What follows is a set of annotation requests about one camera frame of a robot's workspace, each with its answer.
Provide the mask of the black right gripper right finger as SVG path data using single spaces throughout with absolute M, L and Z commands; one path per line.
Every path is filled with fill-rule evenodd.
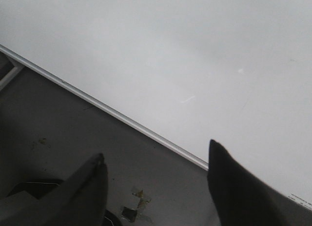
M 208 188 L 223 226 L 310 226 L 312 212 L 280 194 L 210 140 Z

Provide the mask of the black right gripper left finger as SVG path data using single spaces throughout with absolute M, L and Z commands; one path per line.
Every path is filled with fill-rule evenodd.
M 40 200 L 1 220 L 2 226 L 100 226 L 108 195 L 103 154 L 89 158 Z

